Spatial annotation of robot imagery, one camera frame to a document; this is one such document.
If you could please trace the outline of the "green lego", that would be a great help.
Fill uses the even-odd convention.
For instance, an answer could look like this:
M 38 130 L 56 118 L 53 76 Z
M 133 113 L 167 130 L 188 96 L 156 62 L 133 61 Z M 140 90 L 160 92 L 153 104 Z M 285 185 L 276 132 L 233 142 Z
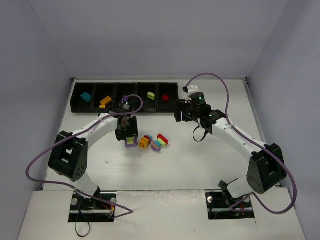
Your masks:
M 133 137 L 128 137 L 126 139 L 126 144 L 127 145 L 133 145 L 135 143 L 135 139 Z

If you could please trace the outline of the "purple heart lego plate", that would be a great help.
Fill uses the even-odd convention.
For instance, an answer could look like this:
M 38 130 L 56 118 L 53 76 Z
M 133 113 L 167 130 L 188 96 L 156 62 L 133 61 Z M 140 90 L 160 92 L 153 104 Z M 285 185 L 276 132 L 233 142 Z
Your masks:
M 126 141 L 125 141 L 125 147 L 127 148 L 127 149 L 130 149 L 130 148 L 135 148 L 135 147 L 137 147 L 139 144 L 138 144 L 138 141 L 134 138 L 134 144 L 133 145 L 128 145 L 127 143 L 126 143 Z

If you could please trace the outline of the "red small lego brick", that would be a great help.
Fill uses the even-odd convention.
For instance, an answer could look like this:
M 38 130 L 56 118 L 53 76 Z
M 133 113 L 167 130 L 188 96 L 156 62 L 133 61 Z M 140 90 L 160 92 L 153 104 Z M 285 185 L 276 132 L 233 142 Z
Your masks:
M 170 100 L 170 97 L 167 94 L 161 96 L 161 100 L 163 103 L 167 103 Z

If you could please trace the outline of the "lime green lego brick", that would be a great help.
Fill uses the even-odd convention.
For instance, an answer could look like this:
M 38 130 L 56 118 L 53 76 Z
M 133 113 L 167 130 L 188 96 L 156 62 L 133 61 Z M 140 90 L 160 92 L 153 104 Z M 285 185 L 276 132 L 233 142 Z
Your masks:
M 154 101 L 156 99 L 156 95 L 153 92 L 149 91 L 147 93 L 147 98 Z

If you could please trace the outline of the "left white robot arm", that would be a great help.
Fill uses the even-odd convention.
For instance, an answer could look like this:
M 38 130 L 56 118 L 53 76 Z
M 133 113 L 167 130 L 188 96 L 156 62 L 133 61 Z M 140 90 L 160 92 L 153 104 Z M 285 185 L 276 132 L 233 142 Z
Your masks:
M 131 112 L 138 108 L 138 99 L 131 96 L 80 130 L 61 131 L 55 143 L 62 143 L 52 149 L 48 167 L 73 182 L 82 197 L 100 197 L 100 188 L 87 174 L 89 149 L 110 133 L 114 133 L 119 142 L 129 138 L 136 140 L 139 136 L 138 121 Z

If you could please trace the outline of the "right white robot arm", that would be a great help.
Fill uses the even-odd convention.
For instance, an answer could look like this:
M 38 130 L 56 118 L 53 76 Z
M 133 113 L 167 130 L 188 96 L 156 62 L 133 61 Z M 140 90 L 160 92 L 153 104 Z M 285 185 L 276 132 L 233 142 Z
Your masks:
M 230 183 L 221 181 L 219 187 L 230 198 L 238 199 L 251 193 L 264 194 L 287 177 L 281 148 L 255 141 L 250 135 L 234 130 L 222 111 L 213 110 L 202 92 L 188 99 L 178 99 L 174 113 L 177 122 L 196 122 L 204 133 L 220 138 L 236 150 L 248 163 L 247 174 Z

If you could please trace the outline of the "orange yellow lego brick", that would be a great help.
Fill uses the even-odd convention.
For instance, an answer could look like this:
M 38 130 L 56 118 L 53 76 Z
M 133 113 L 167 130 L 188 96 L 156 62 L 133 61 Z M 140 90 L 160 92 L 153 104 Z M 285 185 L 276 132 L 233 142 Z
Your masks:
M 143 150 L 146 150 L 151 143 L 151 139 L 149 136 L 145 135 L 140 139 L 139 147 Z

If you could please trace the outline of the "red long lego brick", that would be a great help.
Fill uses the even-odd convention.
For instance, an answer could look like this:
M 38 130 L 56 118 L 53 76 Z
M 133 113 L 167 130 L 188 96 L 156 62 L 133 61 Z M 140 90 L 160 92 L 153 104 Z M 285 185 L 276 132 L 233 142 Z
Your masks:
M 169 140 L 166 137 L 164 137 L 162 134 L 159 133 L 157 135 L 157 138 L 161 139 L 165 143 L 166 146 L 169 144 Z

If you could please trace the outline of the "yellow green lego brick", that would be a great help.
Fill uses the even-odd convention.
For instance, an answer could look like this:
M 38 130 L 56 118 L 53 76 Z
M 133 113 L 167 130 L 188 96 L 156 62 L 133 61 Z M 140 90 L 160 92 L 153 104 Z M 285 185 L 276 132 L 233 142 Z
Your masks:
M 159 138 L 158 141 L 160 142 L 162 148 L 167 146 L 167 144 L 162 139 Z

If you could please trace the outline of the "orange long lego brick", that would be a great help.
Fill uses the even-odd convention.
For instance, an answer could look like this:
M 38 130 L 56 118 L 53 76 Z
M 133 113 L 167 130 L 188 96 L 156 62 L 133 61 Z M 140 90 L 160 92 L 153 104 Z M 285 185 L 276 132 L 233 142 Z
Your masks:
M 112 98 L 110 96 L 105 97 L 100 101 L 101 105 L 109 105 L 112 102 Z

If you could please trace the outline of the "teal pink lego brick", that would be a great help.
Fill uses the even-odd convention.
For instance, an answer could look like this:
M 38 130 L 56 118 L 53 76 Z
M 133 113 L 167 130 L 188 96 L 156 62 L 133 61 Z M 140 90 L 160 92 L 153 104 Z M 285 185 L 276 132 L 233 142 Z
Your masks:
M 154 144 L 155 144 L 156 146 L 158 146 L 159 148 L 162 147 L 161 143 L 160 143 L 158 140 L 153 141 L 153 137 L 152 137 L 151 135 L 147 134 L 146 136 L 149 137 L 149 138 L 150 138 L 150 141 L 151 141 L 151 142 L 154 142 Z

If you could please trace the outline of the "purple oval lego piece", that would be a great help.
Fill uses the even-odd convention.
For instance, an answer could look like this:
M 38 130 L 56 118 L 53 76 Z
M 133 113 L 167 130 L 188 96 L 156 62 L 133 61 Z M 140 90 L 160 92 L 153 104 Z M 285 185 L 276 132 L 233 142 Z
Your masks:
M 155 144 L 154 142 L 151 143 L 151 149 L 155 152 L 160 152 L 161 151 L 161 147 L 158 146 L 157 144 Z

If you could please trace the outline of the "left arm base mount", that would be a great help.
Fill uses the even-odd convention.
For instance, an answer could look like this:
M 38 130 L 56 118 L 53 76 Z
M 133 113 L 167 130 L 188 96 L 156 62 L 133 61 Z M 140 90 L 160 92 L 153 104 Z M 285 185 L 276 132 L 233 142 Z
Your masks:
M 84 198 L 75 191 L 69 208 L 69 223 L 113 223 L 116 206 L 95 199 Z

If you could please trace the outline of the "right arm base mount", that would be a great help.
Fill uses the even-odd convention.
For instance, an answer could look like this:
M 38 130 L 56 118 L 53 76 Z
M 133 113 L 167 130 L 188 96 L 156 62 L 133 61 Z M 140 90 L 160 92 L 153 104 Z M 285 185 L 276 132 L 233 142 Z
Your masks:
M 205 192 L 207 216 L 209 220 L 242 220 L 254 219 L 255 213 L 250 197 L 226 201 L 222 191 Z

